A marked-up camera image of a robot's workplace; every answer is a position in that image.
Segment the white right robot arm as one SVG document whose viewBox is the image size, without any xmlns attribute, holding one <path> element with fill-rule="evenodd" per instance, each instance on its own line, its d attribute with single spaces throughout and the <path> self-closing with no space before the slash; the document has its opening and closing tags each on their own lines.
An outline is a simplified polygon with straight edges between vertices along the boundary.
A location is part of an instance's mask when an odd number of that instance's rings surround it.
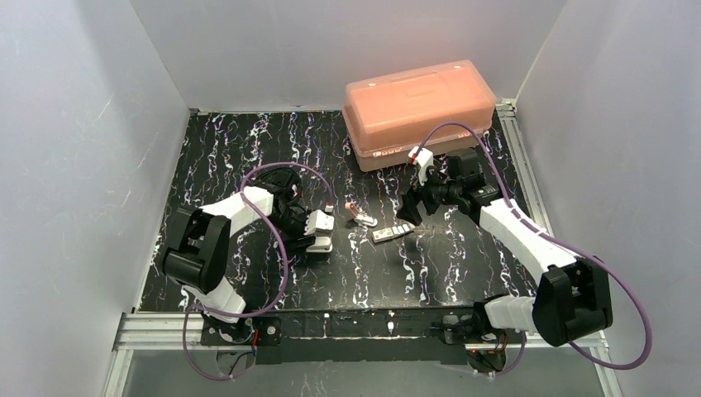
<svg viewBox="0 0 701 397">
<path fill-rule="evenodd" d="M 454 206 L 498 239 L 538 281 L 533 297 L 500 294 L 475 303 L 461 327 L 479 335 L 498 329 L 536 332 L 559 347 L 612 325 L 608 274 L 582 255 L 547 241 L 513 200 L 487 183 L 475 151 L 449 156 L 446 173 L 435 167 L 426 148 L 412 148 L 408 159 L 417 175 L 401 196 L 399 219 L 418 226 L 419 205 L 428 215 Z"/>
</svg>

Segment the white staples box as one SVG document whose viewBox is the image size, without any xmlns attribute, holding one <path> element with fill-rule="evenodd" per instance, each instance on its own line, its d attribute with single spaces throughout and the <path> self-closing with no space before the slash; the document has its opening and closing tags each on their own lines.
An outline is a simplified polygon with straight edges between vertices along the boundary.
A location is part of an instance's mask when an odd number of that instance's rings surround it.
<svg viewBox="0 0 701 397">
<path fill-rule="evenodd" d="M 372 232 L 372 240 L 375 244 L 391 241 L 413 232 L 415 226 L 411 223 L 400 223 L 392 227 L 385 227 Z"/>
</svg>

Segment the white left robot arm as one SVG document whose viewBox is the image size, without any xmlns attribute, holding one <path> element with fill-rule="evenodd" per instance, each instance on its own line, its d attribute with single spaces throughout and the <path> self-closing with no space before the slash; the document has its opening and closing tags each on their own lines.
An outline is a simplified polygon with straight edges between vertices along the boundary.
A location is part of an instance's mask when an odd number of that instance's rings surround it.
<svg viewBox="0 0 701 397">
<path fill-rule="evenodd" d="M 243 177 L 232 196 L 202 207 L 183 206 L 171 222 L 160 271 L 197 300 L 195 309 L 217 327 L 233 329 L 241 320 L 259 317 L 284 296 L 289 259 L 295 251 L 331 252 L 336 195 L 331 184 L 323 208 L 300 203 L 301 178 L 295 162 L 260 165 Z M 231 239 L 252 223 L 264 222 L 278 244 L 282 280 L 271 303 L 246 312 L 245 299 L 226 278 Z"/>
</svg>

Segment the pink white small stapler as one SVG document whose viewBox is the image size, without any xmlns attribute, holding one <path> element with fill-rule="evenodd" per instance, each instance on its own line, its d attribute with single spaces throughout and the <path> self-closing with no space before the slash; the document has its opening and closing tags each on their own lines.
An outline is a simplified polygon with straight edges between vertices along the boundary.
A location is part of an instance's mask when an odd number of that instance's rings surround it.
<svg viewBox="0 0 701 397">
<path fill-rule="evenodd" d="M 346 202 L 345 208 L 352 215 L 353 220 L 359 225 L 366 227 L 376 227 L 378 225 L 378 220 L 376 218 L 360 210 L 353 202 Z"/>
</svg>

